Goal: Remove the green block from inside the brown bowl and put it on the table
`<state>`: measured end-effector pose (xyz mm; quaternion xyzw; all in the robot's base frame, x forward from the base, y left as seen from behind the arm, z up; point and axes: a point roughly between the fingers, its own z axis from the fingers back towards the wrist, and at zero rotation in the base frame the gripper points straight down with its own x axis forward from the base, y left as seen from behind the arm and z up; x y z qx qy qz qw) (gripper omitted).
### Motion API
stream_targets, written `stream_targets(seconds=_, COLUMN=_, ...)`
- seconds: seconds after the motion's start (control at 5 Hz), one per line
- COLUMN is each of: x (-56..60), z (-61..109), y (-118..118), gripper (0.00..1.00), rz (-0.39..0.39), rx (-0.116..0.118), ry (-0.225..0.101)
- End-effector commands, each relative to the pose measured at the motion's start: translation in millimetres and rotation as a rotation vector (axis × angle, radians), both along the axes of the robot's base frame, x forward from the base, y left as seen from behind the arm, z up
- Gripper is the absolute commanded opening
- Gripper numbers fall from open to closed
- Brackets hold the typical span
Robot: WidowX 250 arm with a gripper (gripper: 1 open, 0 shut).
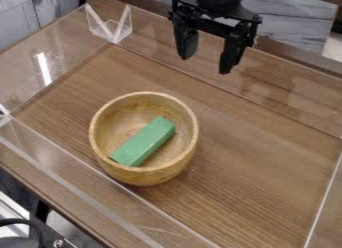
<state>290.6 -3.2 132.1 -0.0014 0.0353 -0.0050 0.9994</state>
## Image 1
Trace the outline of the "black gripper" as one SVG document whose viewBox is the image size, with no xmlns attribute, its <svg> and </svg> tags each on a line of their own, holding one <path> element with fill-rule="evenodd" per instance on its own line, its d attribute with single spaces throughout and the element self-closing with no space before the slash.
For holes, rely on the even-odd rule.
<svg viewBox="0 0 342 248">
<path fill-rule="evenodd" d="M 169 19 L 183 60 L 197 52 L 201 31 L 225 39 L 220 73 L 229 74 L 246 46 L 254 45 L 262 17 L 244 6 L 242 0 L 171 0 Z"/>
</svg>

